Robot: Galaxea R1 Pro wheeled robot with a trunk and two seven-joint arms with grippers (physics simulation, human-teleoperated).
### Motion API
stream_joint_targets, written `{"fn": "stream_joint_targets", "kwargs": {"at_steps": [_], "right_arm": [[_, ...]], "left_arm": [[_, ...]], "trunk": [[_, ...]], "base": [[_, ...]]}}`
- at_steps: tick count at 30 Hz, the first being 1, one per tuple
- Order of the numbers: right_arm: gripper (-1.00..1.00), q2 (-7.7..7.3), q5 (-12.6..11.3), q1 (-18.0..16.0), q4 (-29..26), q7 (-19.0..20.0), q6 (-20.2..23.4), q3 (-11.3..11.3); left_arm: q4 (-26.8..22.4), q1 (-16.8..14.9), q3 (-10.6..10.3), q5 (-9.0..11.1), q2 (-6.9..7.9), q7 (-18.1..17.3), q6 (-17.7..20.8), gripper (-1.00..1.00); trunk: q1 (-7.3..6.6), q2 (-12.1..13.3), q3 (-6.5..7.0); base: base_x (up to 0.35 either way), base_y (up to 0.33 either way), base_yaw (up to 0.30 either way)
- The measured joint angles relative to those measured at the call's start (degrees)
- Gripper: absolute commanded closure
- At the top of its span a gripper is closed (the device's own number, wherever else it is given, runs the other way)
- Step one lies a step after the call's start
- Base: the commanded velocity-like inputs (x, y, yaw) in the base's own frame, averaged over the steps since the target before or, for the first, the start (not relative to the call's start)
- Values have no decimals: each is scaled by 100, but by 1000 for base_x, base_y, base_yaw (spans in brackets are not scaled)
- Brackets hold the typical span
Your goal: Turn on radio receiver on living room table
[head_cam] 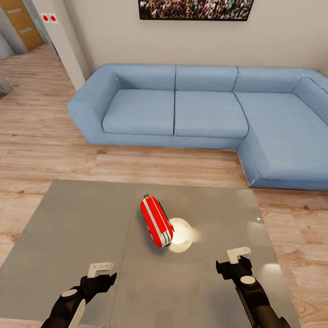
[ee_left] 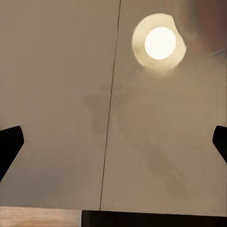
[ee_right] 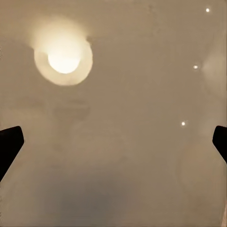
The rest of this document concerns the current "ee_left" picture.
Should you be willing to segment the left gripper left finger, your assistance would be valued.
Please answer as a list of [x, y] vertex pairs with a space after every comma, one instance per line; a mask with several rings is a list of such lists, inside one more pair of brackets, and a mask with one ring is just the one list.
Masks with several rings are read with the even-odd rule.
[[0, 182], [24, 144], [20, 126], [0, 131]]

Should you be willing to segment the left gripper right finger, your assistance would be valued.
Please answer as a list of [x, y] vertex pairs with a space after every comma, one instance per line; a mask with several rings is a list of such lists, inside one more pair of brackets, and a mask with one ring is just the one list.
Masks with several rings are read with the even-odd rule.
[[227, 127], [216, 126], [212, 142], [227, 163]]

